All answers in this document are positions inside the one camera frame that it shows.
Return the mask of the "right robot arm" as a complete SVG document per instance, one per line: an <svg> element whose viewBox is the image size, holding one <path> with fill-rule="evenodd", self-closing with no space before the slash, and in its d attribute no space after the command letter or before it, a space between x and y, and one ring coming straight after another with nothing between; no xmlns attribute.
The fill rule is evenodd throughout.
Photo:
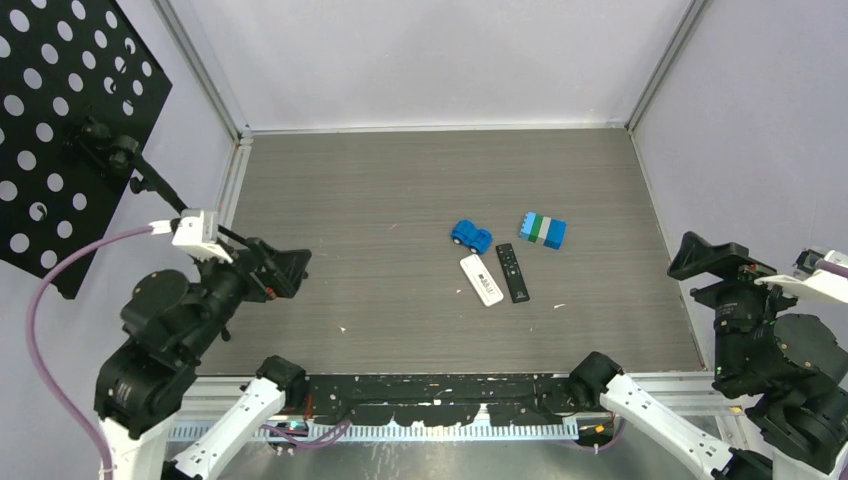
<svg viewBox="0 0 848 480"><path fill-rule="evenodd" d="M685 233L668 275L711 285L691 298L713 312L713 406L720 435L689 422L608 356L590 353L568 375L568 401L635 427L698 479L838 479L847 470L847 350L802 300L845 303L847 256L804 249L781 274L737 243ZM733 433L735 442L725 435Z"/></svg>

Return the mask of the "black remote control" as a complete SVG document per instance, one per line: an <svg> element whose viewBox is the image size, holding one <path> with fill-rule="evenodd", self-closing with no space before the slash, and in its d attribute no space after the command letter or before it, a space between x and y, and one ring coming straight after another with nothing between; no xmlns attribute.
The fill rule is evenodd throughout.
<svg viewBox="0 0 848 480"><path fill-rule="evenodd" d="M513 303L530 300L530 295L511 243L496 246L496 254L502 268L507 289Z"/></svg>

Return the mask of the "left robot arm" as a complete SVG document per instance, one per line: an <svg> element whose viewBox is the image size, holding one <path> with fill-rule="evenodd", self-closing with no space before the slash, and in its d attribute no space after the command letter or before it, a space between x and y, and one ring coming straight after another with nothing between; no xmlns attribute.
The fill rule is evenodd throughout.
<svg viewBox="0 0 848 480"><path fill-rule="evenodd" d="M227 324L242 304L293 298L312 258L308 249L281 251L259 238L223 253L193 261L196 282L174 269L143 277L120 312L128 339L101 367L94 403L117 479L216 479L266 420L305 405L305 370L271 355L200 439L165 459L166 436L202 356L216 340L230 340Z"/></svg>

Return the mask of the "white air conditioner remote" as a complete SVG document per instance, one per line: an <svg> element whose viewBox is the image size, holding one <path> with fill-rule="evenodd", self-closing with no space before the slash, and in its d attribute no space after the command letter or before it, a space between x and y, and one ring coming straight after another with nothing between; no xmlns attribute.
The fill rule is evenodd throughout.
<svg viewBox="0 0 848 480"><path fill-rule="evenodd" d="M485 307L504 300L503 292L479 255L471 254L462 258L459 266Z"/></svg>

